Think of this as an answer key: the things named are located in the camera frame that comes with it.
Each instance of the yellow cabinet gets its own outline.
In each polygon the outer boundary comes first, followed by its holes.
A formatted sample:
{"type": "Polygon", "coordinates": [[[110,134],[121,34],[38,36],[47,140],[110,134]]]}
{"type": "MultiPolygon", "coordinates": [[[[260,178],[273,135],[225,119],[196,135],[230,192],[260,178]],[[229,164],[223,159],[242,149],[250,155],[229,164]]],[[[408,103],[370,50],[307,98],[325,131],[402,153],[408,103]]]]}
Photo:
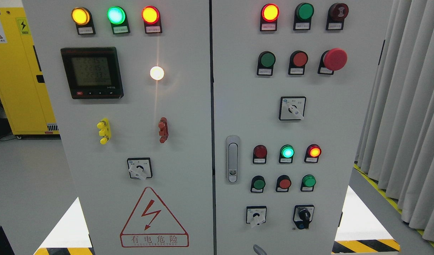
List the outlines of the yellow cabinet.
{"type": "Polygon", "coordinates": [[[0,98],[14,135],[58,134],[23,8],[0,8],[0,98]]]}

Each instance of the cable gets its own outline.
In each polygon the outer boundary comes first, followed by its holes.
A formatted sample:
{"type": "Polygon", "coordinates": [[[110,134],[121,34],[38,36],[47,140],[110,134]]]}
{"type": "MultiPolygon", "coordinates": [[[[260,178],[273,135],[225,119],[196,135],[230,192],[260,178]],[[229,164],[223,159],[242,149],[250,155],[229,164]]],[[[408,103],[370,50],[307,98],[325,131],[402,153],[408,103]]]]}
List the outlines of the cable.
{"type": "Polygon", "coordinates": [[[8,135],[5,135],[5,136],[0,137],[0,142],[6,142],[6,141],[10,141],[10,140],[15,140],[15,139],[17,139],[17,137],[14,137],[14,138],[12,138],[12,139],[8,139],[8,140],[1,140],[1,139],[3,139],[4,137],[13,136],[13,135],[14,135],[14,134],[11,132],[11,133],[8,134],[8,135]]]}

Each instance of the lightning bolt symbol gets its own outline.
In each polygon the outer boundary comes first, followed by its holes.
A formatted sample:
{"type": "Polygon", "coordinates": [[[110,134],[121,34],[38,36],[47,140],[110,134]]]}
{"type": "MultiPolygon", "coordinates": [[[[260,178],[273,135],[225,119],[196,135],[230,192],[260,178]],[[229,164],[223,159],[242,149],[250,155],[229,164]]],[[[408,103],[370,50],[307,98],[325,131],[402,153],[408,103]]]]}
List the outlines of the lightning bolt symbol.
{"type": "Polygon", "coordinates": [[[156,210],[156,211],[152,211],[150,213],[146,213],[149,208],[151,208],[152,204],[154,203],[154,200],[149,201],[148,206],[146,207],[146,209],[144,210],[143,214],[141,215],[142,217],[147,216],[147,215],[151,215],[151,214],[155,214],[154,217],[152,218],[152,220],[149,222],[149,224],[147,224],[146,226],[144,226],[144,230],[150,228],[150,224],[154,221],[154,219],[157,217],[157,215],[159,215],[161,210],[156,210]]]}

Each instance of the white indicator light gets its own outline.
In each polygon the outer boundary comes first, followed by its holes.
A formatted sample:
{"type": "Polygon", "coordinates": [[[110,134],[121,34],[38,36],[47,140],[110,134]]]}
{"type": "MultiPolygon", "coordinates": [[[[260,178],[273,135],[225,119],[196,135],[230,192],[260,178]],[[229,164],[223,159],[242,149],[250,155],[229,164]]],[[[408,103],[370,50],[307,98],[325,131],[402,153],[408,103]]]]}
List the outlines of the white indicator light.
{"type": "Polygon", "coordinates": [[[149,74],[151,75],[151,78],[159,81],[163,78],[163,76],[165,75],[165,72],[163,71],[163,69],[160,66],[154,66],[151,68],[151,71],[149,72],[149,74]]]}

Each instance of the yellow and black hazard stripe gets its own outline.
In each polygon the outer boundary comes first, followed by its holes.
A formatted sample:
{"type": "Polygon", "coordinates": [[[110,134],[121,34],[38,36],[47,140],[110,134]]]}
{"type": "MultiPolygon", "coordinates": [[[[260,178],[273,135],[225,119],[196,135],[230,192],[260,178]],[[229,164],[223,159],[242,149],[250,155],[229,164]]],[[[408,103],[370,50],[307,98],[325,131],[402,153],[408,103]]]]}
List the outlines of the yellow and black hazard stripe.
{"type": "Polygon", "coordinates": [[[93,248],[40,248],[34,255],[96,255],[93,248]]]}
{"type": "Polygon", "coordinates": [[[335,241],[332,254],[400,251],[394,239],[335,241]]]}

